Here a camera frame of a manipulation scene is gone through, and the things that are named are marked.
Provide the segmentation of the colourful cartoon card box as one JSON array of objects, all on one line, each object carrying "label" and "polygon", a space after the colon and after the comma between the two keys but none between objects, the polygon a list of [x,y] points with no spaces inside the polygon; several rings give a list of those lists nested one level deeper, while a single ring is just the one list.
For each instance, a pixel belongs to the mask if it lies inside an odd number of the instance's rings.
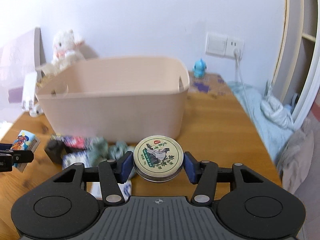
[{"label": "colourful cartoon card box", "polygon": [[39,144],[40,140],[35,134],[21,130],[10,148],[14,152],[14,167],[23,172],[27,163],[33,161],[35,150]]}]

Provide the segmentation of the white blue medicine box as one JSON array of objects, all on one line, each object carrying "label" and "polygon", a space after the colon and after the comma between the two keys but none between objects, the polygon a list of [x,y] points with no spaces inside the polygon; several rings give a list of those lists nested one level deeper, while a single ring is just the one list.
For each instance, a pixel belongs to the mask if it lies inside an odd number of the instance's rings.
[{"label": "white blue medicine box", "polygon": [[[121,193],[125,199],[125,201],[128,200],[128,198],[131,196],[132,192],[132,183],[131,180],[126,181],[124,184],[118,184]],[[99,182],[92,182],[91,187],[89,189],[89,193],[93,195],[96,199],[102,200],[102,194],[100,189],[100,183]]]}]

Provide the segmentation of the green fabric scrunchie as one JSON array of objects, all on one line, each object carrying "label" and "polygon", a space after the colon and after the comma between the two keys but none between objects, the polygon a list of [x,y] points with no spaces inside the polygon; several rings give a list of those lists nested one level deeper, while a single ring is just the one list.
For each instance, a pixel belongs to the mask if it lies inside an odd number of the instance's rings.
[{"label": "green fabric scrunchie", "polygon": [[120,160],[127,151],[133,152],[135,147],[129,146],[124,141],[117,141],[115,144],[109,143],[103,138],[94,138],[87,146],[88,161],[91,167],[105,160]]}]

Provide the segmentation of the blue white porcelain pattern box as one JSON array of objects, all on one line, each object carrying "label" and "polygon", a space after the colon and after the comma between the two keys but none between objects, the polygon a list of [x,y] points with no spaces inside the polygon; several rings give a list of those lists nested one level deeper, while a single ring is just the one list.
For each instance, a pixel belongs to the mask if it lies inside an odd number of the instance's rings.
[{"label": "blue white porcelain pattern box", "polygon": [[74,152],[64,155],[62,158],[62,169],[65,169],[74,163],[83,163],[85,168],[90,167],[88,154],[86,151]]}]

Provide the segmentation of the long purple pink carton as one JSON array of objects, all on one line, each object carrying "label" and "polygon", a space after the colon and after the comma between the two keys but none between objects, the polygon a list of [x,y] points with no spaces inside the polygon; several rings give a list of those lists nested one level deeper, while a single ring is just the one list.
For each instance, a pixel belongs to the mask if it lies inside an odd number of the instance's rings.
[{"label": "long purple pink carton", "polygon": [[86,150],[91,148],[95,143],[100,141],[99,137],[76,137],[71,135],[52,135],[52,140],[63,142],[69,148]]}]

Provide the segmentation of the black small box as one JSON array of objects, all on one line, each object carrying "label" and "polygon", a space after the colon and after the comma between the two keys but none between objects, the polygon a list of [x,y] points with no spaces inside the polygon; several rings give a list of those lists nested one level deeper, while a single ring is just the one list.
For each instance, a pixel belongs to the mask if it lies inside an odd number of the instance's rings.
[{"label": "black small box", "polygon": [[49,140],[44,151],[55,164],[62,164],[63,156],[67,154],[65,144],[59,140]]}]

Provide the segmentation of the round illustrated tin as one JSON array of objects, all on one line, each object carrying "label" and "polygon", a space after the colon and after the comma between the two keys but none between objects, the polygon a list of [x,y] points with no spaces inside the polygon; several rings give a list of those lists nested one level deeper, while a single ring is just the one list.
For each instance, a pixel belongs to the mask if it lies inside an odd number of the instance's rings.
[{"label": "round illustrated tin", "polygon": [[155,183],[175,178],[183,167],[183,161],[180,144],[163,135],[144,138],[133,152],[133,166],[137,174]]}]

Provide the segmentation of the beige plastic storage bin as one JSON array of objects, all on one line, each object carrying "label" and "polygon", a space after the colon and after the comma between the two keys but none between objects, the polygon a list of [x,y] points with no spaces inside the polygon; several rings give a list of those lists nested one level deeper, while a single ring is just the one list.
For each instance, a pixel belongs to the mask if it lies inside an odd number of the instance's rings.
[{"label": "beige plastic storage bin", "polygon": [[36,97],[57,134],[139,142],[178,137],[189,85],[178,59],[108,57],[69,66]]}]

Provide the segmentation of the light blue bed blanket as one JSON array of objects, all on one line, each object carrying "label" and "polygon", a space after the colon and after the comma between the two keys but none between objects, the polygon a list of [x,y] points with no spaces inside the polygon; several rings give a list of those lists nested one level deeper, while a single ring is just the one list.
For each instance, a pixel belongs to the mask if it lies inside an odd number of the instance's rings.
[{"label": "light blue bed blanket", "polygon": [[255,125],[271,160],[276,164],[293,130],[279,127],[265,117],[260,108],[263,96],[254,87],[234,81],[227,85]]}]

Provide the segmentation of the purple flower patterned mat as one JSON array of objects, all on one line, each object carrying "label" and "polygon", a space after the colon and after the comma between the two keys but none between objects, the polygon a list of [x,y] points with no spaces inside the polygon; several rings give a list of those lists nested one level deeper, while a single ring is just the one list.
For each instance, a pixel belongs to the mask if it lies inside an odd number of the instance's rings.
[{"label": "purple flower patterned mat", "polygon": [[219,74],[206,73],[203,78],[195,78],[189,72],[189,93],[208,94],[213,98],[232,95],[232,91]]}]

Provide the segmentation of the white crumpled cloth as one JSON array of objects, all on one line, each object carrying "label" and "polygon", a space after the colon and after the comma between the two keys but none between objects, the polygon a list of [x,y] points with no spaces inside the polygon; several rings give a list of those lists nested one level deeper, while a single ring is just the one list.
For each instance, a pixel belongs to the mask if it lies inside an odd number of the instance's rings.
[{"label": "white crumpled cloth", "polygon": [[283,129],[294,130],[291,113],[274,96],[265,96],[261,101],[260,108],[264,116],[277,126]]}]

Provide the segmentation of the blue cartoon figurine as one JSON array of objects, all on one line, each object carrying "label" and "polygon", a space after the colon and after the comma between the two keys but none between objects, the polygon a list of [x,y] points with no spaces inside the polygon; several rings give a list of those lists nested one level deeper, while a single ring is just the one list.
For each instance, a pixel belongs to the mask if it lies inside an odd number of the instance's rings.
[{"label": "blue cartoon figurine", "polygon": [[194,77],[197,79],[204,78],[204,75],[206,73],[207,65],[203,61],[203,59],[197,60],[193,67],[193,74]]}]

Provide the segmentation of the white plush lamb toy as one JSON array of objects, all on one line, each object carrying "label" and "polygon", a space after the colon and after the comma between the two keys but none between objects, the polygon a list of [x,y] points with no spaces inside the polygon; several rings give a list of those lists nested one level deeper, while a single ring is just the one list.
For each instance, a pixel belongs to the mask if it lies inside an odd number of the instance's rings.
[{"label": "white plush lamb toy", "polygon": [[84,42],[78,34],[75,35],[73,30],[65,32],[53,45],[52,64],[54,67],[62,71],[76,62],[84,60],[85,57],[80,51]]}]

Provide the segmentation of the white wall switch socket panel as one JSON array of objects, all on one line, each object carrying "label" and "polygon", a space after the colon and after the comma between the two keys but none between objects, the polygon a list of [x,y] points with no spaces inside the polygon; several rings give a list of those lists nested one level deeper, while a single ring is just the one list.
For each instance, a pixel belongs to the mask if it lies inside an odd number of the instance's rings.
[{"label": "white wall switch socket panel", "polygon": [[236,52],[244,52],[244,40],[233,38],[226,35],[207,33],[205,53],[210,56],[226,57],[234,59]]}]

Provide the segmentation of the white wardrobe frame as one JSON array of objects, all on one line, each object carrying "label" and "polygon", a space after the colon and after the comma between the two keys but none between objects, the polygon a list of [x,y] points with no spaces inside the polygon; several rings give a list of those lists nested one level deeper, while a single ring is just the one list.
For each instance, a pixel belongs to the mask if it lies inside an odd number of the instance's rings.
[{"label": "white wardrobe frame", "polygon": [[274,96],[291,105],[293,127],[299,129],[319,89],[319,0],[286,0],[272,85]]}]

